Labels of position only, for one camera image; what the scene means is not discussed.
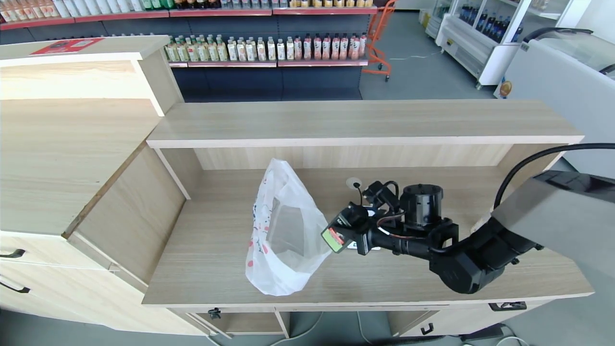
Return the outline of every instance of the wooden cabinet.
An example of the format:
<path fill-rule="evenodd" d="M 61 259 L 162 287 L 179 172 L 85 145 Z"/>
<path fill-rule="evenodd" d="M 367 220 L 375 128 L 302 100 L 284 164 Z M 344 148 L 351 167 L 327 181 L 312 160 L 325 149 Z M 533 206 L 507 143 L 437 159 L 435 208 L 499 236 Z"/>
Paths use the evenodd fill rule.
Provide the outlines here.
<path fill-rule="evenodd" d="M 391 334 L 400 337 L 470 334 L 548 302 L 534 301 L 527 303 L 524 310 L 512 311 L 493 311 L 489 304 L 480 304 L 426 312 L 389 312 L 389 326 Z"/>

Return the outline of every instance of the drawer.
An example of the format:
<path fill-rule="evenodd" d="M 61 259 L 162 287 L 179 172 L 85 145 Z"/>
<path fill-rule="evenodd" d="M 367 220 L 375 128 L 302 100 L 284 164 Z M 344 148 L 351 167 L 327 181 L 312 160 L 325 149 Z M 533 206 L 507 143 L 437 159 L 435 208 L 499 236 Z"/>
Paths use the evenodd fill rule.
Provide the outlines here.
<path fill-rule="evenodd" d="M 143 306 L 142 292 L 105 270 L 3 262 L 0 275 L 19 285 L 14 288 L 29 288 L 26 295 L 115 330 L 204 334 L 165 308 Z"/>
<path fill-rule="evenodd" d="M 74 248 L 61 236 L 7 231 L 0 231 L 0 262 L 106 269 Z"/>
<path fill-rule="evenodd" d="M 32 290 L 18 281 L 10 280 L 6 276 L 0 275 L 0 284 L 0 297 L 2 297 L 0 299 L 0 308 L 3 310 L 58 320 L 94 323 L 92 320 L 58 305 L 52 300 L 38 296 L 38 290 Z"/>

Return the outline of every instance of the white wall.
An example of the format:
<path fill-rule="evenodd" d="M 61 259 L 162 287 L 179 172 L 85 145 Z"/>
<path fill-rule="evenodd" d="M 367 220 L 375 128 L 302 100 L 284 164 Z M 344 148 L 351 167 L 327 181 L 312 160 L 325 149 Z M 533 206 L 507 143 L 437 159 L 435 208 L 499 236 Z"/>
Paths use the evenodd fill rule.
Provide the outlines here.
<path fill-rule="evenodd" d="M 615 43 L 615 0 L 592 0 L 577 28 L 593 30 L 596 36 Z"/>

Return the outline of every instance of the black handle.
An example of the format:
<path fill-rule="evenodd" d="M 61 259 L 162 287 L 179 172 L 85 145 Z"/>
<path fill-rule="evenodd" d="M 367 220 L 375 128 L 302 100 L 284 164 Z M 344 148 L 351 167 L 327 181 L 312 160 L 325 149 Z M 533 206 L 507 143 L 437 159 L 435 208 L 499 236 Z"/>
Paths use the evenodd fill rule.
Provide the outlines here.
<path fill-rule="evenodd" d="M 515 311 L 515 310 L 527 310 L 528 306 L 525 302 L 506 302 L 506 303 L 489 303 L 489 307 L 493 311 Z"/>
<path fill-rule="evenodd" d="M 3 284 L 3 283 L 0 283 L 0 284 L 3 285 L 4 287 L 10 289 L 11 291 L 15 291 L 17 293 L 28 293 L 28 292 L 30 292 L 30 289 L 27 288 L 27 287 L 24 287 L 22 289 L 14 289 L 14 288 L 10 287 L 9 285 Z"/>
<path fill-rule="evenodd" d="M 0 257 L 5 258 L 5 259 L 18 259 L 19 257 L 23 256 L 23 254 L 25 254 L 26 251 L 24 249 L 17 249 L 15 251 L 13 251 L 12 254 L 9 255 L 0 255 Z"/>
<path fill-rule="evenodd" d="M 429 323 L 428 326 L 429 326 L 428 330 L 425 330 L 425 328 L 421 327 L 421 334 L 427 335 L 427 334 L 431 333 L 432 331 L 434 331 L 434 324 L 433 323 Z"/>

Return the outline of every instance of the wooden panel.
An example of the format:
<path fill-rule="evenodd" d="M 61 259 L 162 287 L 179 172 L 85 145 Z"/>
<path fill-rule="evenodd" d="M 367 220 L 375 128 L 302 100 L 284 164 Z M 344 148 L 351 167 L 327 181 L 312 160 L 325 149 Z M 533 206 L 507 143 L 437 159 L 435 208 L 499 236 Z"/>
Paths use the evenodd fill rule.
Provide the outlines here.
<path fill-rule="evenodd" d="M 549 300 L 533 302 L 532 304 L 528 304 L 527 310 L 503 312 L 494 312 L 487 304 L 480 308 L 467 310 L 441 310 L 435 312 L 426 319 L 419 319 L 415 321 L 415 323 L 408 328 L 408 331 L 400 333 L 400 336 L 423 336 L 421 328 L 428 331 L 429 323 L 433 324 L 434 331 L 428 333 L 428 336 L 471 334 L 496 323 L 508 320 L 509 318 L 521 315 L 522 313 L 530 311 L 548 302 Z"/>
<path fill-rule="evenodd" d="M 2 258 L 0 262 L 9 261 L 105 269 L 81 253 L 81 251 L 75 249 L 61 236 L 0 231 L 0 254 L 11 254 L 16 249 L 23 249 L 25 253 L 16 259 Z"/>
<path fill-rule="evenodd" d="M 184 200 L 154 150 L 145 146 L 74 233 L 149 283 Z"/>
<path fill-rule="evenodd" d="M 157 104 L 159 115 L 164 116 L 171 106 L 184 102 L 180 88 L 171 72 L 167 58 L 160 49 L 140 61 L 133 61 L 135 71 L 141 70 L 153 93 L 152 102 Z"/>
<path fill-rule="evenodd" d="M 540 101 L 383 100 L 179 103 L 154 148 L 567 143 L 582 134 Z"/>
<path fill-rule="evenodd" d="M 400 187 L 430 182 L 444 188 L 442 215 L 459 224 L 460 236 L 493 203 L 502 174 L 497 167 L 401 169 L 299 169 L 296 171 L 316 205 L 330 220 L 356 190 L 346 179 L 364 184 L 396 180 Z M 263 171 L 208 171 L 198 194 L 187 201 L 152 277 L 144 304 L 201 306 L 313 307 L 318 305 L 469 304 L 499 299 L 587 296 L 593 292 L 576 264 L 549 250 L 530 251 L 521 265 L 509 266 L 500 278 L 476 294 L 446 287 L 424 260 L 373 251 L 367 256 L 346 250 L 330 255 L 306 287 L 287 297 L 266 296 L 245 277 L 245 254 L 252 234 L 252 206 Z M 361 268 L 363 275 L 355 275 Z"/>
<path fill-rule="evenodd" d="M 387 312 L 392 336 L 407 332 L 412 326 L 436 314 L 436 311 L 391 311 Z"/>
<path fill-rule="evenodd" d="M 520 161 L 527 158 L 530 155 L 533 155 L 539 151 L 549 149 L 552 147 L 557 147 L 559 145 L 566 145 L 568 143 L 563 144 L 515 144 L 506 154 L 502 161 L 498 164 L 500 170 L 504 175 L 508 174 L 508 172 Z M 547 155 L 545 157 L 539 158 L 537 160 L 532 161 L 523 167 L 515 177 L 511 181 L 511 185 L 513 187 L 519 187 L 524 181 L 528 178 L 542 172 L 545 169 L 549 169 L 553 164 L 564 155 L 564 152 Z"/>
<path fill-rule="evenodd" d="M 158 121 L 149 100 L 3 101 L 0 228 L 61 235 Z"/>
<path fill-rule="evenodd" d="M 272 158 L 301 168 L 495 166 L 511 144 L 198 148 L 204 170 L 265 169 Z"/>
<path fill-rule="evenodd" d="M 154 149 L 186 199 L 196 190 L 202 169 L 192 148 Z"/>
<path fill-rule="evenodd" d="M 21 289 L 23 284 L 8 280 L 4 276 L 0 276 L 0 282 L 15 289 Z M 0 308 L 3 310 L 27 313 L 46 318 L 55 318 L 58 320 L 66 320 L 80 323 L 95 323 L 94 321 L 67 310 L 65 307 L 57 305 L 52 300 L 45 300 L 36 295 L 36 292 L 17 293 L 10 289 L 0 286 Z"/>
<path fill-rule="evenodd" d="M 275 313 L 222 313 L 222 318 L 211 319 L 206 313 L 198 313 L 202 319 L 215 326 L 222 334 L 234 335 L 282 335 L 282 327 Z"/>
<path fill-rule="evenodd" d="M 3 67 L 2 100 L 150 99 L 130 62 L 56 63 Z"/>
<path fill-rule="evenodd" d="M 290 312 L 276 311 L 276 318 L 284 336 L 288 339 L 290 337 Z"/>
<path fill-rule="evenodd" d="M 141 292 L 104 270 L 3 262 L 0 273 L 29 287 L 29 294 L 116 330 L 203 335 L 164 308 L 142 306 Z"/>
<path fill-rule="evenodd" d="M 57 41 L 7 44 L 0 49 L 0 66 L 41 65 L 61 62 L 141 60 L 169 43 L 167 35 L 112 37 L 76 53 L 30 55 Z"/>

